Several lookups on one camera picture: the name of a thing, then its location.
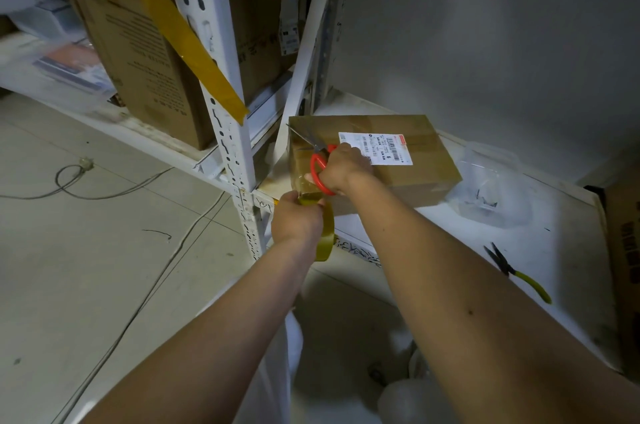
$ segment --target wall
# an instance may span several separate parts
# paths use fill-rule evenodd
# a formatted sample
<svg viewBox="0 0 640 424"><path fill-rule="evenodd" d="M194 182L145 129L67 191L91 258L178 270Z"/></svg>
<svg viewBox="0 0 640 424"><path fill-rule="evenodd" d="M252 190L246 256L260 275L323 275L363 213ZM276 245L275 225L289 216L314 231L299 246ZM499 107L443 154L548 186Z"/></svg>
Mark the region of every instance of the wall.
<svg viewBox="0 0 640 424"><path fill-rule="evenodd" d="M337 88L577 180L640 143L639 0L346 0Z"/></svg>

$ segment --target person's right hand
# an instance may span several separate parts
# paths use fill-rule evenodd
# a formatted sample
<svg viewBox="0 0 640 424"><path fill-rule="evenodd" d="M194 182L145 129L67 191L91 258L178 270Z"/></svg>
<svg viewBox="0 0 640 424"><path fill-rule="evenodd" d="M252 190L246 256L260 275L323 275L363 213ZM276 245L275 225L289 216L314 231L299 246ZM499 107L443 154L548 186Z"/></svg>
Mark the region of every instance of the person's right hand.
<svg viewBox="0 0 640 424"><path fill-rule="evenodd" d="M368 157L364 157L357 147L346 142L340 144L330 155L326 168L319 174L320 181L335 193L346 194L349 181L358 174L371 175L373 168ZM313 183L311 173L305 179Z"/></svg>

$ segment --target yellow-handled pliers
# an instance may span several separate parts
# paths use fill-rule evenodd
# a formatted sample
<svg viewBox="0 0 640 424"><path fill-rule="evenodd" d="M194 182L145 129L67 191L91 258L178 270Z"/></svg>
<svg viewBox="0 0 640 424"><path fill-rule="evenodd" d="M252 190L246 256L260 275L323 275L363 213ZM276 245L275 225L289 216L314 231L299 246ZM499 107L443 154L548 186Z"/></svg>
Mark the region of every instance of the yellow-handled pliers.
<svg viewBox="0 0 640 424"><path fill-rule="evenodd" d="M505 274L507 277L509 276L509 274L513 274L516 277L520 277L525 283L529 284L532 288L536 290L536 292L540 295L540 297L545 303L547 304L552 303L551 297L549 296L549 294L547 294L547 291L545 291L544 288L540 286L540 284L537 281L535 281L528 275L523 274L520 271L516 271L516 269L511 267L507 262L507 259L502 255L502 252L500 252L500 250L498 250L498 248L495 246L495 243L491 242L491 246L493 247L493 250L495 251L495 253L493 253L486 245L484 245L483 247L484 247L484 250L486 250L486 253L489 254L489 256L493 259L493 262L495 262L495 264L498 266L498 268L500 269L500 271L502 271L503 274Z"/></svg>

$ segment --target hand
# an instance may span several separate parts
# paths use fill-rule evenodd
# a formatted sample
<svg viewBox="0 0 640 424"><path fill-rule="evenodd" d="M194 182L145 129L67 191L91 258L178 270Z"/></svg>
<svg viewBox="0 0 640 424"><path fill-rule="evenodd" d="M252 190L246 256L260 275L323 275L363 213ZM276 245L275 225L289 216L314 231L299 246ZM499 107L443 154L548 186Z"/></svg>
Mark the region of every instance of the hand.
<svg viewBox="0 0 640 424"><path fill-rule="evenodd" d="M271 235L274 243L296 240L313 248L322 234L322 212L324 200L317 205L302 206L298 202L298 192L290 191L280 197L273 211Z"/></svg>
<svg viewBox="0 0 640 424"><path fill-rule="evenodd" d="M330 155L326 168L319 174L320 181L331 191L346 194L349 179L358 173L371 175L373 168L368 157L364 157L357 147L351 147L346 142L340 144ZM311 173L305 179L314 182Z"/></svg>

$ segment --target floor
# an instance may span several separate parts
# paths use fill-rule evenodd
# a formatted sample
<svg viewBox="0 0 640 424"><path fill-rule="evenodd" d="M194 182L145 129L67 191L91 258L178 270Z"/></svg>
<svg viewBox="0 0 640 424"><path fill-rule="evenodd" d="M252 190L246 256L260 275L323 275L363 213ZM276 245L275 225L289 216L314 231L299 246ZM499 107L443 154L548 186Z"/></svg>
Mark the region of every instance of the floor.
<svg viewBox="0 0 640 424"><path fill-rule="evenodd" d="M50 191L58 169L94 159L72 191L115 193L167 168L20 95L0 99L0 193ZM57 423L108 351L187 228L220 190L177 169L134 193L85 201L65 194L0 199L0 421ZM201 220L148 304L66 422L187 323L251 257L226 193ZM293 388L295 423L377 423L379 362L406 372L411 342L382 271L334 250L296 302L305 347Z"/></svg>

